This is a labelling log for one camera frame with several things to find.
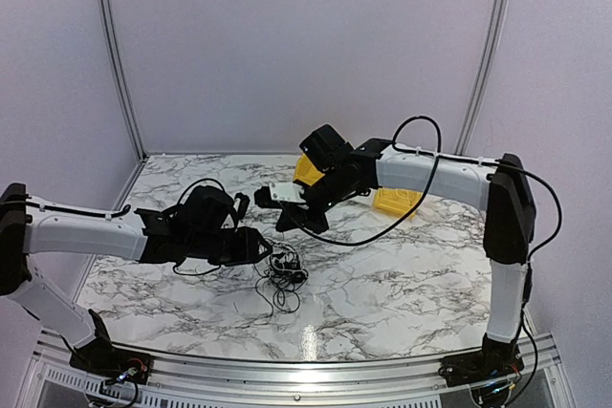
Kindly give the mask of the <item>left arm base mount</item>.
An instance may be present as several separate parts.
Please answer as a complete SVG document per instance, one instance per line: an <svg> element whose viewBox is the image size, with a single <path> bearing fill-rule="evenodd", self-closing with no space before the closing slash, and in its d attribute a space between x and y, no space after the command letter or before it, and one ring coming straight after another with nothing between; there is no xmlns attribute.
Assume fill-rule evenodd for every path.
<svg viewBox="0 0 612 408"><path fill-rule="evenodd" d="M94 338L80 348L72 347L70 365L73 368L99 376L117 378L130 369L136 373L127 379L145 384L153 363L151 354L116 347L102 318L93 310L88 311L94 324Z"/></svg>

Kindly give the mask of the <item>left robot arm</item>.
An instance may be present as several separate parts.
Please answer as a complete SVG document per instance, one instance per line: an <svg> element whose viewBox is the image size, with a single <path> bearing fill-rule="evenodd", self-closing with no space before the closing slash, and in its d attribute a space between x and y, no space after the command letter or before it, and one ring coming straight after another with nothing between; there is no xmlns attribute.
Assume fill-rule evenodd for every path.
<svg viewBox="0 0 612 408"><path fill-rule="evenodd" d="M123 359L103 320L44 276L33 255L98 254L175 267L187 259L212 268L256 265L273 249L257 229L240 224L249 203L244 194L197 186L164 210L126 205L111 212L36 199L13 183L1 197L1 293L58 332L77 362L111 375Z"/></svg>

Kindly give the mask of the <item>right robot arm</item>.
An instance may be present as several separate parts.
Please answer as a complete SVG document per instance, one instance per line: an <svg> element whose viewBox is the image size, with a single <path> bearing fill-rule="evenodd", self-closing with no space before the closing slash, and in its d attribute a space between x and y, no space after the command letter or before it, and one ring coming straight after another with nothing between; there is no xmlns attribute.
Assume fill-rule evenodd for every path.
<svg viewBox="0 0 612 408"><path fill-rule="evenodd" d="M352 147L330 125L312 132L300 148L322 176L312 185L272 185L272 200L282 210L279 232L299 228L321 234L328 229L329 209L353 194L380 188L420 190L484 212L492 296L483 350L475 354L473 368L483 377L496 376L510 363L519 334L535 232L535 201L520 159L512 154L500 161L444 156L377 138Z"/></svg>

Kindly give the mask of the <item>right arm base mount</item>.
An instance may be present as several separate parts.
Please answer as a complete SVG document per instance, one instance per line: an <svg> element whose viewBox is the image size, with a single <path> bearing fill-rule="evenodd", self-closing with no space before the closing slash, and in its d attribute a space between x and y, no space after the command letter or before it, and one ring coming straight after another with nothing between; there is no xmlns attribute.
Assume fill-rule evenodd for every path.
<svg viewBox="0 0 612 408"><path fill-rule="evenodd" d="M478 350L443 357L438 375L448 387L514 375L524 369L517 339L502 342L485 333Z"/></svg>

